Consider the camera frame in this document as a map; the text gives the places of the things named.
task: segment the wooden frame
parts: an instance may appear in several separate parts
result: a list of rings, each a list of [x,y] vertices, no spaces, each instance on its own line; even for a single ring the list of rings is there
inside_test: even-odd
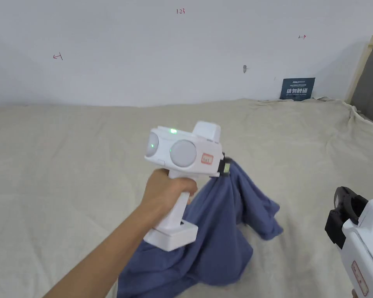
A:
[[[368,61],[372,48],[373,48],[373,36],[370,38],[368,47],[365,49],[365,51],[363,52],[359,60],[358,67],[355,71],[354,79],[348,90],[347,100],[346,100],[347,103],[351,103],[352,95],[355,92],[355,88],[356,88],[356,85],[358,84],[359,78],[362,76],[363,69],[365,68],[366,62]]]

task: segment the crumpled fabric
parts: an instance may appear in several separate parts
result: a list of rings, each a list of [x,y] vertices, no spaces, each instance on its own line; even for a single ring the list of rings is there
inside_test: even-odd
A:
[[[143,241],[119,276],[117,298],[174,297],[198,282],[236,282],[253,255],[237,225],[270,240],[283,232],[277,211],[279,205],[232,162],[230,175],[211,178],[185,209],[183,219],[199,227],[196,241],[170,252]]]

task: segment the forearm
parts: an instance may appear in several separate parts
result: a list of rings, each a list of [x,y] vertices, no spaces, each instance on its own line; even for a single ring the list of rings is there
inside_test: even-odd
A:
[[[157,217],[156,211],[137,208],[44,298],[105,297]]]

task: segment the dark sign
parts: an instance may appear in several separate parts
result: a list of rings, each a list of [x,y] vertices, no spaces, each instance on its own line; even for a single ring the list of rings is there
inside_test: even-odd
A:
[[[315,78],[283,79],[281,99],[302,101],[312,95]]]

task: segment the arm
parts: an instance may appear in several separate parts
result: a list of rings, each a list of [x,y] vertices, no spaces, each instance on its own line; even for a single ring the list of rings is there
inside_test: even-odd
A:
[[[195,181],[167,175],[164,169],[155,170],[137,209],[43,298],[105,297],[144,235],[170,212],[182,192],[197,191]]]

